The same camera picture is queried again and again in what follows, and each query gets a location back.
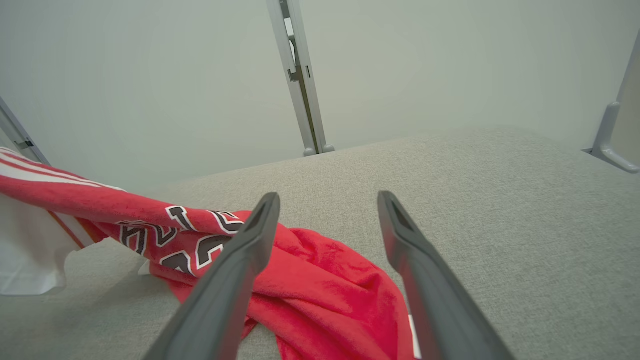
white wall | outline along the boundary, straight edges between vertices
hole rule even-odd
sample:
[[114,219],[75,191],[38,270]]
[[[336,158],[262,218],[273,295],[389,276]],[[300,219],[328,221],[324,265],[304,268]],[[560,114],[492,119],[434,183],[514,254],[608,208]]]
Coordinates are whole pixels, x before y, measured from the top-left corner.
[[264,0],[8,0],[0,95],[55,167],[137,192],[302,156]]
[[465,126],[593,146],[638,0],[300,0],[328,143]]
[[[10,124],[9,119],[6,117],[2,109],[0,109],[0,122],[3,124]],[[18,147],[15,146],[11,138],[3,131],[2,127],[0,127],[0,147],[7,147],[13,151],[18,151]]]

printed number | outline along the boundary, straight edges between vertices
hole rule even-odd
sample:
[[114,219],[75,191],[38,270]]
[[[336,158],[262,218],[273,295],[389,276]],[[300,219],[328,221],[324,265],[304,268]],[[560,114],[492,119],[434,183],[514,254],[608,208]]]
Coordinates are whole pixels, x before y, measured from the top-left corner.
[[193,275],[191,271],[191,256],[184,250],[160,259],[160,265]]
[[182,206],[170,206],[165,210],[169,217],[177,221],[183,229],[197,231],[187,216],[187,209]]
[[122,245],[129,247],[129,239],[134,236],[138,237],[136,252],[140,255],[144,255],[145,250],[147,249],[147,230],[143,227],[120,226],[120,242]]
[[214,252],[225,248],[226,242],[231,240],[229,236],[210,235],[198,240],[196,245],[196,268],[201,269],[213,262],[211,255]]
[[170,227],[169,231],[165,234],[164,229],[161,226],[149,224],[156,230],[156,245],[158,247],[165,246],[169,241],[173,240],[178,235],[178,229]]
[[216,217],[218,225],[227,234],[237,234],[244,222],[239,217],[226,211],[210,211]]

gray fabric surface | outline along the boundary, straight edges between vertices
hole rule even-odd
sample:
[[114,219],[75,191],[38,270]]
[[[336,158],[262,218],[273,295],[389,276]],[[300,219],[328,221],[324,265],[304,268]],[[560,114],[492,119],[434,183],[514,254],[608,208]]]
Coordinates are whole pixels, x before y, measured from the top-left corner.
[[[277,191],[281,223],[349,245],[404,292],[382,247],[378,190],[397,195],[516,357],[640,354],[640,177],[531,133],[418,136],[145,195],[234,211]],[[0,299],[3,355],[139,358],[177,302],[159,280],[136,275],[137,255],[113,245],[70,257],[60,294]],[[273,334],[254,331],[238,358],[279,359]]]

red and white striped fabric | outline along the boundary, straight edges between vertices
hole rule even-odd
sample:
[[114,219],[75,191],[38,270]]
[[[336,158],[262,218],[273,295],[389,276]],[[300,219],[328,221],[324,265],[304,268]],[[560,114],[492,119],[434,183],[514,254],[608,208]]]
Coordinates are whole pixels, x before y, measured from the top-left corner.
[[64,287],[68,254],[109,237],[156,264],[200,277],[243,223],[231,213],[127,193],[6,148],[0,148],[0,211],[0,295]]
[[[111,237],[150,260],[184,301],[249,211],[148,199],[0,149],[0,293],[64,286],[73,250]],[[283,360],[413,359],[404,299],[383,270],[346,245],[278,224],[256,278],[243,337],[262,323]]]

sports jersey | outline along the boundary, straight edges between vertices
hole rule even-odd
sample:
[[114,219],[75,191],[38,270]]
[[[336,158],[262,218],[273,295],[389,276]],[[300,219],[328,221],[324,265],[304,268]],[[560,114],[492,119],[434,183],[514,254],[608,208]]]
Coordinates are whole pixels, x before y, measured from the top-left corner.
[[[148,258],[150,272],[181,302],[250,215],[148,199],[4,148],[0,209],[12,214],[0,230],[3,293],[63,286],[66,255],[111,237]],[[50,261],[41,261],[41,250]],[[407,308],[391,279],[346,245],[306,229],[278,224],[243,337],[256,323],[276,334],[285,360],[413,359]]]

